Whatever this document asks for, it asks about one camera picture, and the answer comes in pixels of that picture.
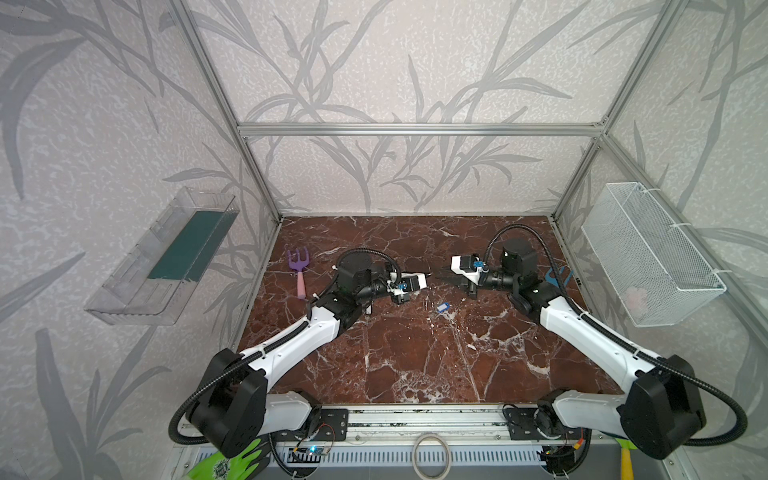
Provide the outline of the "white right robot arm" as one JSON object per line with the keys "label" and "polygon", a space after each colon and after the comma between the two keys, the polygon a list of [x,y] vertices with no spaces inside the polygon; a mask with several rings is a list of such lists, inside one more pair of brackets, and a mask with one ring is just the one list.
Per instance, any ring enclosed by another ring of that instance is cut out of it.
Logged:
{"label": "white right robot arm", "polygon": [[635,344],[622,348],[613,330],[577,312],[560,289],[542,279],[538,255],[529,242],[504,244],[496,269],[476,254],[454,256],[439,270],[438,279],[468,297],[481,290],[507,293],[513,307],[557,334],[597,364],[619,386],[611,394],[565,390],[547,401],[565,426],[598,430],[631,441],[654,459],[664,459],[706,424],[698,388],[647,360]]}

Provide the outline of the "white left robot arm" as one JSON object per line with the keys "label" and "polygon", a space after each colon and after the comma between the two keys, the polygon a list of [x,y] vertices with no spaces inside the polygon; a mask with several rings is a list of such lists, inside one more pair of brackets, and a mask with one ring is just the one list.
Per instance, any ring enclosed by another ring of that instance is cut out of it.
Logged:
{"label": "white left robot arm", "polygon": [[303,317],[261,344],[240,353],[219,351],[199,386],[173,414],[168,434],[179,445],[209,443],[227,458],[256,439],[281,432],[310,437],[320,428],[320,403],[307,393],[273,393],[293,367],[334,341],[387,297],[409,301],[426,288],[427,274],[407,273],[389,255],[354,248],[337,260],[330,283],[307,305]]}

